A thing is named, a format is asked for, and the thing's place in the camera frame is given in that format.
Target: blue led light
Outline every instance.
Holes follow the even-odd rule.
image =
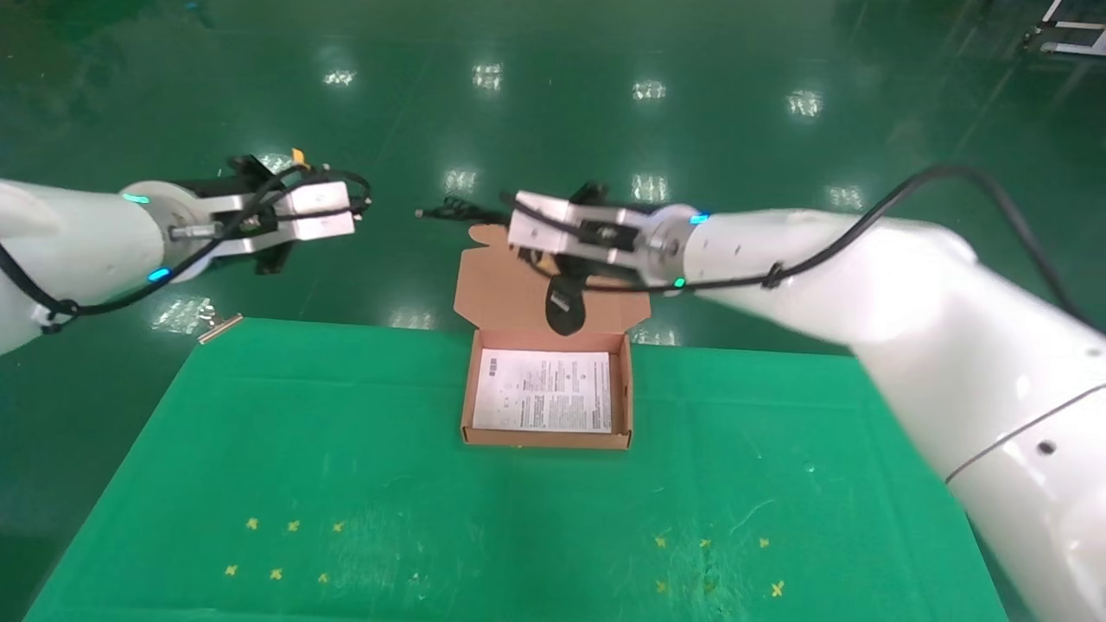
[[[146,277],[146,280],[149,281],[149,282],[152,282],[152,283],[156,283],[157,281],[160,281],[161,279],[164,279],[164,278],[166,278],[168,276],[169,276],[169,269],[168,268],[158,268],[157,270],[154,270],[153,272],[150,272],[149,276]]]

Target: metal frame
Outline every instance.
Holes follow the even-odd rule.
[[[1106,56],[1106,23],[1087,23],[1087,22],[1064,22],[1064,21],[1053,21],[1052,15],[1055,14],[1056,9],[1060,8],[1063,0],[1053,0],[1052,6],[1045,11],[1044,17],[1041,21],[1033,28],[1032,33],[1025,33],[1025,40],[1029,42],[1030,39],[1041,34],[1041,31],[1045,28],[1066,28],[1068,30],[1100,30],[1102,34],[1095,40],[1091,45],[1076,45],[1074,43],[1057,43],[1055,41],[1048,41],[1041,45],[1042,52],[1063,52],[1065,54],[1084,54],[1089,56]]]

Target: black cable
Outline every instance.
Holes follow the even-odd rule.
[[[301,178],[298,182],[295,182],[294,184],[292,184],[291,186],[288,186],[286,188],[284,188],[283,190],[281,190],[280,193],[273,194],[268,199],[264,198],[265,195],[269,195],[270,193],[275,193],[276,189],[280,188],[281,185],[283,185],[285,178],[292,176],[295,173],[301,173],[301,172],[304,172],[304,170],[307,170],[307,167],[304,166],[304,165],[302,165],[302,164],[298,164],[298,165],[294,165],[294,166],[292,166],[290,168],[281,170],[276,175],[270,177],[260,188],[258,188],[258,191],[255,191],[253,194],[253,196],[250,197],[250,200],[242,207],[242,209],[238,214],[236,214],[233,218],[231,218],[229,221],[227,221],[226,225],[223,225],[222,234],[221,235],[216,236],[215,238],[208,240],[208,242],[206,245],[204,245],[202,247],[200,247],[199,250],[197,250],[196,252],[189,255],[187,258],[185,258],[177,266],[170,268],[168,274],[165,274],[163,278],[160,278],[160,279],[158,279],[158,280],[156,280],[156,281],[147,284],[147,286],[144,286],[144,287],[142,287],[142,288],[139,288],[139,289],[137,289],[137,290],[135,290],[135,291],[133,291],[133,292],[131,292],[128,294],[119,297],[119,298],[117,298],[115,300],[111,300],[111,301],[104,302],[102,304],[80,305],[75,310],[76,313],[73,313],[72,315],[74,315],[74,317],[80,317],[80,315],[103,315],[104,313],[111,313],[113,311],[118,311],[119,309],[123,309],[125,307],[129,307],[129,305],[134,304],[135,302],[138,302],[139,300],[142,300],[142,299],[150,296],[152,293],[156,292],[157,290],[164,288],[170,281],[173,281],[173,279],[177,274],[179,274],[179,273],[184,272],[185,270],[187,270],[187,269],[191,268],[192,266],[195,266],[200,259],[204,259],[212,250],[215,250],[215,248],[217,246],[219,246],[220,243],[225,242],[229,238],[230,235],[232,235],[234,231],[238,230],[239,227],[242,226],[242,222],[244,222],[246,219],[252,218],[253,216],[257,216],[258,214],[261,212],[262,209],[264,209],[265,207],[271,207],[273,204],[275,204],[282,197],[284,197],[288,194],[290,194],[295,188],[299,188],[301,186],[306,185],[306,183],[309,182],[309,178],[306,178],[306,177],[305,178]]]
[[[301,174],[300,179],[282,187],[288,177],[298,173]],[[27,271],[19,266],[19,262],[15,261],[2,243],[0,243],[0,271],[11,279],[12,283],[19,288],[20,291],[27,294],[34,302],[44,307],[50,312],[48,319],[51,322],[59,314],[70,315],[72,319],[76,319],[82,315],[102,315],[112,311],[118,311],[119,309],[129,307],[131,304],[134,304],[160,290],[163,287],[171,282],[174,277],[195,266],[198,261],[215,250],[216,247],[229,239],[231,235],[236,234],[247,219],[261,214],[265,209],[272,208],[276,201],[290,195],[298,188],[311,184],[330,182],[332,177],[353,182],[363,188],[363,194],[356,197],[351,197],[351,206],[347,208],[295,215],[294,217],[278,217],[276,219],[299,220],[306,218],[321,218],[324,216],[333,216],[345,212],[359,215],[365,211],[372,203],[372,187],[364,177],[347,170],[334,170],[326,167],[311,169],[302,164],[293,165],[267,179],[265,183],[262,184],[255,193],[253,193],[242,209],[225,224],[222,234],[208,240],[208,242],[200,247],[196,252],[188,256],[177,266],[170,268],[161,278],[131,293],[101,304],[83,305],[73,300],[58,300],[53,298],[34,282],[34,279],[32,279]],[[43,326],[43,332],[54,333],[58,332],[60,328],[61,324],[51,324],[49,326]]]
[[[668,286],[649,286],[649,287],[620,287],[620,286],[597,286],[597,284],[585,284],[584,289],[588,291],[599,291],[609,293],[629,293],[629,292],[646,292],[646,293],[660,293],[669,291],[696,291],[706,289],[724,289],[734,287],[749,287],[749,286],[761,286],[764,288],[774,288],[780,284],[783,279],[802,274],[807,270],[817,268],[822,263],[825,263],[842,250],[847,248],[851,243],[857,240],[865,231],[867,231],[872,226],[883,218],[888,211],[895,208],[902,199],[909,197],[915,191],[917,191],[922,186],[929,184],[930,182],[947,178],[947,177],[960,177],[972,182],[977,187],[982,189],[995,206],[1002,211],[1002,215],[1010,222],[1013,228],[1014,234],[1018,236],[1019,241],[1025,248],[1026,253],[1033,260],[1036,266],[1037,271],[1044,279],[1045,283],[1048,286],[1050,291],[1056,298],[1060,307],[1066,311],[1070,315],[1076,320],[1088,324],[1086,318],[1079,312],[1075,302],[1068,296],[1067,291],[1064,289],[1061,282],[1060,276],[1056,269],[1045,257],[1044,250],[1041,248],[1041,243],[1037,241],[1036,237],[1033,235],[1032,229],[1025,221],[1024,216],[1014,205],[1013,199],[1006,190],[999,185],[991,176],[985,173],[971,168],[968,166],[958,165],[938,165],[920,173],[917,173],[907,180],[899,184],[894,190],[887,194],[883,199],[874,205],[868,211],[866,211],[847,231],[842,234],[836,240],[831,242],[824,249],[815,252],[811,257],[800,261],[792,267],[785,267],[783,262],[776,262],[771,270],[763,274],[755,274],[752,277],[742,277],[738,279],[722,279],[714,281],[700,281],[695,283],[684,283],[684,284],[668,284]],[[518,201],[511,197],[510,201],[514,205],[515,209],[519,209],[526,216],[542,221],[543,224],[554,226],[547,220],[552,220],[543,214],[540,214],[529,207],[519,206]],[[578,230],[578,227],[573,225],[566,225],[561,222],[562,226],[555,226],[555,228],[573,234],[573,231]],[[533,266],[539,273],[543,276],[551,277],[545,270]]]

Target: black tag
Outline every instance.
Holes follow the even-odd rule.
[[[553,332],[562,336],[584,328],[584,292],[580,281],[564,276],[550,279],[545,290],[545,321]]]

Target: instruction sheet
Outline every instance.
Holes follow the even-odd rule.
[[[611,354],[484,350],[472,425],[611,432]]]

